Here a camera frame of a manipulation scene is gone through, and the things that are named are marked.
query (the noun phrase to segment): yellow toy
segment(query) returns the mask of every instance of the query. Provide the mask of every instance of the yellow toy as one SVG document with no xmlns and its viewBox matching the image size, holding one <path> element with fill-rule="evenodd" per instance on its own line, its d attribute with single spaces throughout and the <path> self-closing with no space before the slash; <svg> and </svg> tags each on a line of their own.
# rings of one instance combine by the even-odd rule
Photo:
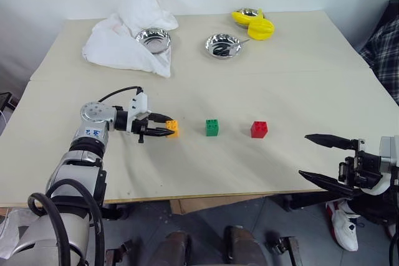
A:
<svg viewBox="0 0 399 266">
<path fill-rule="evenodd" d="M 257 16 L 249 16 L 241 12 L 232 12 L 234 21 L 242 26 L 248 26 L 248 35 L 255 40 L 266 40 L 274 33 L 274 25 L 263 17 L 262 9 L 258 9 Z"/>
<path fill-rule="evenodd" d="M 256 40 L 266 40 L 273 35 L 274 25 L 267 19 L 253 20 L 248 25 L 248 35 Z"/>
<path fill-rule="evenodd" d="M 231 16 L 233 17 L 234 21 L 236 21 L 238 24 L 243 26 L 248 26 L 249 23 L 253 20 L 263 19 L 263 12 L 262 9 L 258 9 L 257 16 L 249 16 L 241 12 L 232 12 Z"/>
<path fill-rule="evenodd" d="M 179 137 L 179 124 L 177 121 L 166 121 L 166 129 L 174 131 L 173 134 L 167 135 L 166 137 Z"/>
</svg>

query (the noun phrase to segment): gray robot arm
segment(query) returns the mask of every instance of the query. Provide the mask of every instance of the gray robot arm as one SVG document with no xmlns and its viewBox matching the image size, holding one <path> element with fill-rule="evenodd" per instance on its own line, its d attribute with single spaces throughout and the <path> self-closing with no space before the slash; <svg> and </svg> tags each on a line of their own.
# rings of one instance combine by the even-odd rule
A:
<svg viewBox="0 0 399 266">
<path fill-rule="evenodd" d="M 107 175 L 103 170 L 102 160 L 108 143 L 108 132 L 120 130 L 138 134 L 139 143 L 143 143 L 144 135 L 166 136 L 174 133 L 165 128 L 148 127 L 149 120 L 164 123 L 171 118 L 152 113 L 148 109 L 147 95 L 140 87 L 137 88 L 136 96 L 130 100 L 127 111 L 122 107 L 108 106 L 102 103 L 102 100 L 87 103 L 80 110 L 81 125 L 73 137 L 68 152 L 61 158 L 46 186 L 46 195 L 59 211 L 65 227 L 70 249 L 70 265 L 84 265 L 89 241 L 89 220 L 94 216 L 81 193 L 71 185 L 63 183 L 70 182 L 83 186 L 86 193 L 94 200 L 92 202 L 101 207 Z M 6 261 L 6 266 L 59 265 L 60 249 L 53 229 L 54 220 L 49 213 L 40 209 L 37 211 L 43 215 L 26 230 L 10 259 Z M 102 223 L 96 223 L 95 228 L 97 245 L 97 235 L 103 234 Z M 96 257 L 95 262 L 98 266 L 103 265 L 103 240 L 100 250 L 102 253 L 99 253 L 99 258 Z"/>
</svg>

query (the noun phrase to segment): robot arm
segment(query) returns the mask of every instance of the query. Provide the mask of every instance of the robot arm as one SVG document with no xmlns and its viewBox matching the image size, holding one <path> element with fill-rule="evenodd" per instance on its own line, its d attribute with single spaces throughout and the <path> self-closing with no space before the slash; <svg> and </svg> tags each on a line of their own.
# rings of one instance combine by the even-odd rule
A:
<svg viewBox="0 0 399 266">
<path fill-rule="evenodd" d="M 322 174 L 299 171 L 307 180 L 343 197 L 353 197 L 362 192 L 378 195 L 390 187 L 392 172 L 397 169 L 399 136 L 381 137 L 379 156 L 365 151 L 365 140 L 347 140 L 323 134 L 312 134 L 305 137 L 328 148 L 336 147 L 355 151 L 354 157 L 346 157 L 345 162 L 339 164 L 338 180 Z"/>
<path fill-rule="evenodd" d="M 82 123 L 68 152 L 63 155 L 50 177 L 46 195 L 33 194 L 29 198 L 29 207 L 40 218 L 26 230 L 5 265 L 64 266 L 67 262 L 60 257 L 61 250 L 65 248 L 70 252 L 70 255 L 67 255 L 70 256 L 68 266 L 84 265 L 91 219 L 96 236 L 95 265 L 103 265 L 103 230 L 101 215 L 98 214 L 106 188 L 107 173 L 103 170 L 102 160 L 108 143 L 108 132 L 120 130 L 138 134 L 139 143 L 144 142 L 144 135 L 166 136 L 174 133 L 166 128 L 148 127 L 149 120 L 164 123 L 171 118 L 152 113 L 148 109 L 147 95 L 143 93 L 142 88 L 135 88 L 137 94 L 130 100 L 127 111 L 122 107 L 111 107 L 102 103 L 108 96 L 98 102 L 87 103 L 81 108 Z M 45 209 L 36 208 L 33 199 L 42 199 Z M 50 206 L 56 207 L 56 215 L 54 211 L 48 211 Z M 61 221 L 55 226 L 54 219 L 57 215 Z M 67 236 L 67 244 L 62 246 L 59 244 L 61 239 L 55 233 L 57 231 L 61 234 L 59 229 L 61 232 L 65 230 Z"/>
</svg>

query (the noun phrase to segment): lego block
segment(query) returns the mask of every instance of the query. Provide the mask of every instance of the lego block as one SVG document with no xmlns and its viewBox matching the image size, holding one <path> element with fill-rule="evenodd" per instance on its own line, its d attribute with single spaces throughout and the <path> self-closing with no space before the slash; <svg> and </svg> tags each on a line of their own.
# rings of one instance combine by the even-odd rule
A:
<svg viewBox="0 0 399 266">
<path fill-rule="evenodd" d="M 166 137 L 179 137 L 179 123 L 176 120 L 166 121 L 166 129 L 173 130 L 174 133 Z"/>
<path fill-rule="evenodd" d="M 267 123 L 265 121 L 254 121 L 251 127 L 252 138 L 264 138 L 267 133 Z"/>
<path fill-rule="evenodd" d="M 206 136 L 217 136 L 219 133 L 218 120 L 206 120 Z"/>
</svg>

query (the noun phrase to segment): cardboard box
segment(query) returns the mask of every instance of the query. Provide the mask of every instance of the cardboard box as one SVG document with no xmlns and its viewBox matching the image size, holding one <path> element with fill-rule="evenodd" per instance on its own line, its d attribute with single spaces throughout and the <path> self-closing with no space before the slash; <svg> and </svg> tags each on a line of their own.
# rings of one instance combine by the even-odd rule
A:
<svg viewBox="0 0 399 266">
<path fill-rule="evenodd" d="M 247 196 L 198 197 L 194 199 L 171 199 L 170 207 L 172 213 L 183 215 L 202 209 L 234 204 L 235 202 L 248 201 L 250 199 L 257 199 L 264 196 L 266 196 L 266 194 L 252 194 Z"/>
<path fill-rule="evenodd" d="M 11 210 L 12 208 L 0 208 L 0 216 L 6 216 L 8 209 Z"/>
</svg>

